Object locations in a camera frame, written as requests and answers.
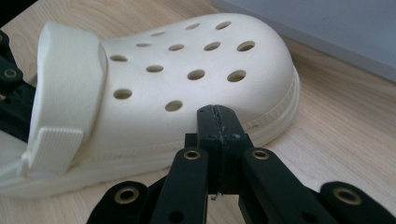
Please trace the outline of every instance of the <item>white rubber clog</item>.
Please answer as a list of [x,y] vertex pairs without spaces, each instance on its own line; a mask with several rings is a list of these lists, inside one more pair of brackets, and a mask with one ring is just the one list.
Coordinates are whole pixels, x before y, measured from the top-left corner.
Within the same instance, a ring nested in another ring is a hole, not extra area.
[[215,14],[120,39],[49,22],[28,144],[0,132],[0,193],[39,197],[170,165],[196,111],[235,111],[256,146],[281,134],[300,82],[285,44],[249,16]]

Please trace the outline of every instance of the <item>black plastic linkage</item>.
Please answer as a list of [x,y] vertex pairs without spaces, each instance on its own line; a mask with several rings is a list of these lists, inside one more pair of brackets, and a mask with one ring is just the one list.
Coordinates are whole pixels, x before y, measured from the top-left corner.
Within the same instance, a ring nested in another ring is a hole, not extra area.
[[109,189],[93,209],[87,224],[149,223],[166,178],[150,187],[125,181]]
[[274,152],[249,148],[243,171],[270,223],[337,223]]
[[198,148],[180,150],[172,163],[150,223],[206,221],[207,153]]
[[241,188],[238,206],[246,223],[268,223],[268,216],[249,184]]
[[0,130],[27,142],[35,88],[23,81],[8,43],[0,31]]
[[340,223],[395,223],[393,215],[381,204],[352,185],[330,182],[320,188],[319,200]]
[[222,105],[197,112],[198,148],[209,154],[209,193],[238,194],[243,183],[242,156],[253,147],[235,113]]

